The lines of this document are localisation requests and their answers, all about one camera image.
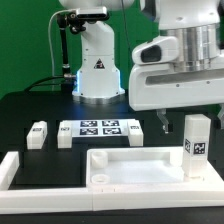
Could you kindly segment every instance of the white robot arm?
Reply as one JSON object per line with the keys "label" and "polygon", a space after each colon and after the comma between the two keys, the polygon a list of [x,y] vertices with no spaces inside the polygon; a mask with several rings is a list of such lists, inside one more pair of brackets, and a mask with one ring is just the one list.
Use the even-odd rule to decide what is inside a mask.
{"label": "white robot arm", "polygon": [[160,35],[133,51],[129,81],[134,110],[221,104],[224,52],[219,47],[220,0],[141,0]]}
{"label": "white robot arm", "polygon": [[81,24],[82,67],[77,72],[74,100],[105,104],[122,98],[124,90],[120,87],[120,71],[114,64],[114,32],[110,26],[98,20],[103,20],[108,9],[129,7],[134,0],[59,1],[65,8],[74,9],[74,18],[84,21]]}

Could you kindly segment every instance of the black table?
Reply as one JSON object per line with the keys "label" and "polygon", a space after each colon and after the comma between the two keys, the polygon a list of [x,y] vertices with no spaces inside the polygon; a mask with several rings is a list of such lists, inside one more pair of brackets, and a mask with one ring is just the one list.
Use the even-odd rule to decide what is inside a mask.
{"label": "black table", "polygon": [[[183,144],[184,117],[203,113],[212,120],[209,161],[224,176],[224,132],[213,107],[191,107],[167,111],[173,132],[165,134],[156,111],[135,113],[126,100],[110,105],[75,103],[61,92],[15,92],[0,101],[0,160],[8,151],[19,151],[20,168],[11,189],[85,187],[86,152],[90,148],[128,147],[127,137],[77,138],[71,150],[57,148],[57,131],[62,120],[140,120],[144,146]],[[28,151],[26,135],[35,121],[48,123],[43,150]],[[0,223],[223,223],[224,207],[169,208],[128,211],[74,212],[57,214],[1,215]]]}

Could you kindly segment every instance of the robot camera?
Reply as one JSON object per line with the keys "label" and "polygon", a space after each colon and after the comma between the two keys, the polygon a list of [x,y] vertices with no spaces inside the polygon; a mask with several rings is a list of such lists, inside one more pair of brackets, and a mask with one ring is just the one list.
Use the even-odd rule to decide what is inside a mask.
{"label": "robot camera", "polygon": [[76,16],[85,21],[103,21],[109,19],[106,7],[79,8],[76,10]]}

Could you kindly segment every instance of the warning label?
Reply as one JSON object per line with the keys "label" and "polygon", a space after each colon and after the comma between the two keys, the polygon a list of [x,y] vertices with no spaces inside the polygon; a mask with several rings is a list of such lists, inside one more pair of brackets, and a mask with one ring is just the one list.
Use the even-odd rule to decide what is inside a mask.
{"label": "warning label", "polygon": [[99,60],[97,61],[94,69],[105,69],[103,62],[101,61],[101,59],[99,58]]}

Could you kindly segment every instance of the small white block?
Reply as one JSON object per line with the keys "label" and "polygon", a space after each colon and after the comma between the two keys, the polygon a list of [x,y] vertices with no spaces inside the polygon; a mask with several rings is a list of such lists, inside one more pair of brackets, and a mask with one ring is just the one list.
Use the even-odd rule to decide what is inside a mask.
{"label": "small white block", "polygon": [[58,130],[58,148],[72,148],[72,122],[62,121]]}
{"label": "small white block", "polygon": [[143,146],[143,132],[139,121],[129,120],[127,126],[130,146]]}
{"label": "small white block", "polygon": [[45,121],[35,122],[27,135],[28,149],[41,149],[47,136],[47,123]]}
{"label": "small white block", "polygon": [[191,178],[203,177],[207,169],[211,120],[202,114],[187,115],[182,168]]}

